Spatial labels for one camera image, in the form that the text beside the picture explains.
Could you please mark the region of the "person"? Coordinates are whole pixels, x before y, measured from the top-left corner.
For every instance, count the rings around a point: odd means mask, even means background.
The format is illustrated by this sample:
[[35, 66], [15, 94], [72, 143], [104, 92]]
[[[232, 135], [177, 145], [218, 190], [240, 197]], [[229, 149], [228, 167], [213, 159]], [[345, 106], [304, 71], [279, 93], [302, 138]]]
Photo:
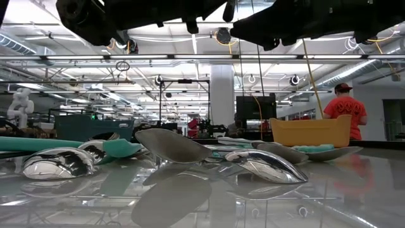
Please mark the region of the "person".
[[351, 116], [350, 139], [362, 140], [359, 126], [368, 122], [365, 106], [362, 102], [350, 96], [352, 87], [346, 83], [335, 86], [336, 98], [331, 100], [323, 110], [323, 118], [335, 119], [341, 115]]

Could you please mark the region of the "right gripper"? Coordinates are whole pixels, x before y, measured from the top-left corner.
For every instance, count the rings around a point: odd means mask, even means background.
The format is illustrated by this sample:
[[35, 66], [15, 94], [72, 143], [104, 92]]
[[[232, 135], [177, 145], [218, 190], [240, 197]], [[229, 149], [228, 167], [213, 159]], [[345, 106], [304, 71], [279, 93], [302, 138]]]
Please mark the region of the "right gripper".
[[272, 6], [233, 24], [230, 35], [261, 46], [265, 51], [279, 44], [293, 45], [300, 38], [297, 19], [302, 0], [276, 0]]

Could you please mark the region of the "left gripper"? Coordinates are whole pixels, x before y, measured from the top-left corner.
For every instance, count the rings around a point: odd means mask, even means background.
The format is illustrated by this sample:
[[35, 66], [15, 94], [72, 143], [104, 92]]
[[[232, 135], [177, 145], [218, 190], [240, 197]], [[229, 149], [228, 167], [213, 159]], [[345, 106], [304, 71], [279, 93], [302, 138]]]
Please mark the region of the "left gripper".
[[225, 5], [223, 20], [234, 19], [236, 0], [142, 0], [134, 8], [126, 7], [126, 28], [134, 29], [155, 24], [163, 27], [170, 20], [181, 19], [190, 34], [197, 34], [197, 18], [203, 20]]

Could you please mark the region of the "white robot figure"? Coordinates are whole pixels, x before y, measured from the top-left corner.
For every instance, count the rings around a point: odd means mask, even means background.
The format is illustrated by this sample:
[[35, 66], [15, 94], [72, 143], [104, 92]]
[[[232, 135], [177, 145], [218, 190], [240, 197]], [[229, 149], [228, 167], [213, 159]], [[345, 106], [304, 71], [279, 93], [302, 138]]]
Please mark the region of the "white robot figure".
[[24, 129], [27, 127], [28, 114], [34, 112], [34, 102], [29, 99], [30, 89], [19, 88], [13, 94], [13, 100], [7, 110], [9, 120], [17, 119], [18, 127]]

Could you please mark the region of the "black table frame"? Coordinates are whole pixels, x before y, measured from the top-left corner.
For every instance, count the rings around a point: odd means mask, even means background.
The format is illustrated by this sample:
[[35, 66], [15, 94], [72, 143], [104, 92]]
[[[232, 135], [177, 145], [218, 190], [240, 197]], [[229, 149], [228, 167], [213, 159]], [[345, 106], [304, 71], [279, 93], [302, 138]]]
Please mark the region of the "black table frame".
[[[199, 144], [220, 144], [217, 138], [190, 138], [191, 141], [194, 141]], [[380, 148], [380, 149], [393, 149], [399, 151], [405, 151], [405, 141], [349, 141], [349, 146], [359, 146], [362, 148]]]

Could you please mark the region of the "black rig stand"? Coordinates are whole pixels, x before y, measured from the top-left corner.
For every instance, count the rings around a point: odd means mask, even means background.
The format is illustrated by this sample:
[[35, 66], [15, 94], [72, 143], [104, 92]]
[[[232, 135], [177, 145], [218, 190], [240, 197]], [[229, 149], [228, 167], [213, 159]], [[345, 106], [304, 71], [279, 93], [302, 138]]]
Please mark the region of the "black rig stand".
[[[197, 83], [198, 85], [200, 85], [203, 89], [206, 90], [206, 93], [208, 94], [208, 120], [210, 120], [210, 111], [211, 111], [211, 93], [210, 93], [210, 80], [199, 80], [199, 79], [178, 79], [178, 80], [163, 80], [161, 79], [159, 82], [159, 120], [157, 121], [158, 127], [161, 128], [162, 127], [162, 93], [163, 93], [163, 88], [162, 88], [162, 84], [169, 82], [170, 84], [167, 85], [165, 88], [169, 88], [174, 82], [178, 83], [178, 84], [192, 84], [192, 83]], [[205, 88], [204, 86], [202, 86], [201, 84], [205, 82], [208, 85], [208, 88]]]

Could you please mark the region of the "silver ventilation duct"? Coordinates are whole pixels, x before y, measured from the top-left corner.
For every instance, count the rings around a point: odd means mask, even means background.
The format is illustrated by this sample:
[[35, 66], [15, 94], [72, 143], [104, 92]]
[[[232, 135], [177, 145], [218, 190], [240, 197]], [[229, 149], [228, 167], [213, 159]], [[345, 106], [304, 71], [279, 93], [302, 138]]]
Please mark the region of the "silver ventilation duct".
[[387, 67], [389, 60], [405, 61], [405, 37], [400, 38], [382, 48], [382, 54], [370, 54], [367, 59], [355, 65], [346, 65], [338, 70], [329, 73], [315, 82], [315, 86], [319, 87], [334, 87], [339, 83], [355, 79], [367, 73]]

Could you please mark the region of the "orange plastic bin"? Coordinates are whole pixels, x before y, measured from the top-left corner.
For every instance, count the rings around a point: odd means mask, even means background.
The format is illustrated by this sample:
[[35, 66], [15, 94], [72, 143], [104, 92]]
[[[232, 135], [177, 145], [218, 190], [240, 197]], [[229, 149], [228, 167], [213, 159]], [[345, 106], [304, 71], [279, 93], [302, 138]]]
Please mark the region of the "orange plastic bin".
[[284, 146], [319, 146], [332, 144], [335, 148], [349, 145], [351, 116], [336, 119], [292, 120], [270, 119], [273, 139]]

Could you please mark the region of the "black monitor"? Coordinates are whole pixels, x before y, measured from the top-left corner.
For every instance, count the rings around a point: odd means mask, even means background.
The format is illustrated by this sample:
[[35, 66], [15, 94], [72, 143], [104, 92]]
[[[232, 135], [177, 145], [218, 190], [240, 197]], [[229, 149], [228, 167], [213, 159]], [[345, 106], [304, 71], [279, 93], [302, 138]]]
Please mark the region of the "black monitor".
[[277, 102], [274, 93], [267, 96], [237, 96], [236, 113], [247, 127], [248, 120], [269, 120], [277, 117]]

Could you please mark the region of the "teal plastic bin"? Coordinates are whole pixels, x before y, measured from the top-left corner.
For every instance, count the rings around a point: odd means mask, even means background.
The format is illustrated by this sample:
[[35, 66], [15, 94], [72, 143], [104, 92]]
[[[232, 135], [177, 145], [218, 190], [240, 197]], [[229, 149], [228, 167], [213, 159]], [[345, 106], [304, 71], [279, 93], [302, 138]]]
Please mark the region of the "teal plastic bin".
[[120, 139], [130, 140], [134, 128], [133, 120], [94, 120], [89, 115], [67, 115], [55, 118], [54, 128], [58, 139], [87, 141], [104, 133], [117, 133]]

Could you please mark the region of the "white pillar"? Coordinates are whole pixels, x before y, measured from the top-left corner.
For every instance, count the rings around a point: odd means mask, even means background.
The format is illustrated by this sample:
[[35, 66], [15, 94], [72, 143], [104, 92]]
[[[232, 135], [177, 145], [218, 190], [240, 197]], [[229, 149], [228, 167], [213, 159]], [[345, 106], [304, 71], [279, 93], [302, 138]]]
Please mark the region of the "white pillar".
[[234, 70], [232, 65], [211, 65], [210, 103], [213, 125], [234, 122]]

